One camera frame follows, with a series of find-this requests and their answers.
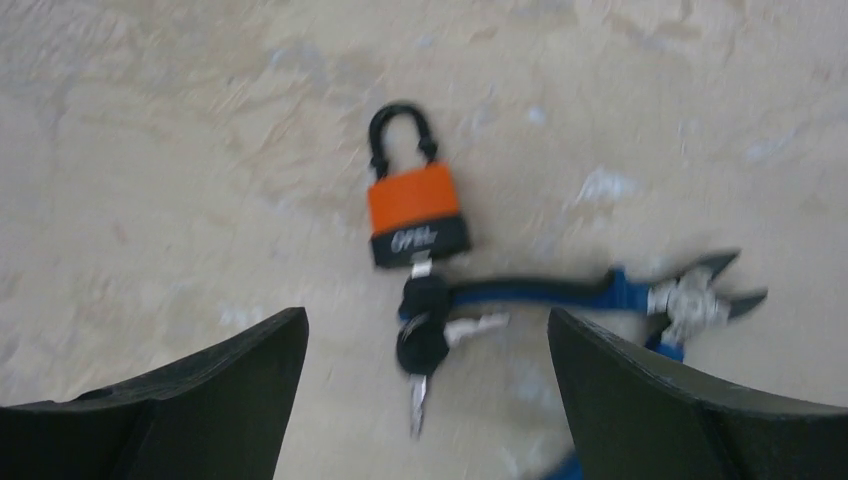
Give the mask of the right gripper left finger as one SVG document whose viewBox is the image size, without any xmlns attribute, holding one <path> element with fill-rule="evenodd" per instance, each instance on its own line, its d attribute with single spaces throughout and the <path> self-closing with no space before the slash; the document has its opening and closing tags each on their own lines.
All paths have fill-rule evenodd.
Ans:
<svg viewBox="0 0 848 480">
<path fill-rule="evenodd" d="M 270 479 L 306 355 L 288 308 L 243 332 L 67 402 L 1 411 L 5 479 Z"/>
</svg>

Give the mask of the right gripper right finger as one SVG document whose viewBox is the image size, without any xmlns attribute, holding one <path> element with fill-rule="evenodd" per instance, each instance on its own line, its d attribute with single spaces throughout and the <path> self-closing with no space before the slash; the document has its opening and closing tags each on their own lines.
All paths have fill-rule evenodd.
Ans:
<svg viewBox="0 0 848 480">
<path fill-rule="evenodd" d="M 738 385 L 555 308 L 548 341 L 585 479 L 843 479 L 847 411 Z"/>
</svg>

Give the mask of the orange black padlock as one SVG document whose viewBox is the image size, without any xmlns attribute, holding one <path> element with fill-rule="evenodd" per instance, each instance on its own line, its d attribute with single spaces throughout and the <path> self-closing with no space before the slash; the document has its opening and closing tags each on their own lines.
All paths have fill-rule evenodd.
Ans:
<svg viewBox="0 0 848 480">
<path fill-rule="evenodd" d="M 390 122 L 410 117 L 417 129 L 423 167 L 393 174 L 384 145 Z M 374 183 L 367 191 L 372 225 L 370 247 L 374 263 L 383 269 L 408 268 L 398 309 L 400 327 L 396 360 L 411 387 L 410 435 L 419 439 L 428 393 L 428 380 L 451 348 L 465 340 L 506 327 L 507 313 L 450 319 L 447 282 L 434 274 L 433 264 L 471 247 L 453 177 L 438 159 L 438 144 L 423 110 L 396 100 L 382 106 L 368 127 Z"/>
</svg>

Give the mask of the blue handled pliers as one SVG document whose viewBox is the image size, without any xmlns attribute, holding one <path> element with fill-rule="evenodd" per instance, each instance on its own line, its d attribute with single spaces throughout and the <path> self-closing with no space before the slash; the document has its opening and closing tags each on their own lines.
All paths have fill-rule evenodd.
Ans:
<svg viewBox="0 0 848 480">
<path fill-rule="evenodd" d="M 601 311 L 627 311 L 658 319 L 661 329 L 645 347 L 672 360 L 684 359 L 684 344 L 712 327 L 723 327 L 764 302 L 762 288 L 740 295 L 718 293 L 715 280 L 739 256 L 738 249 L 703 255 L 680 272 L 652 281 L 635 281 L 618 267 L 595 282 L 546 277 L 496 277 L 454 284 L 450 305 L 523 302 Z"/>
</svg>

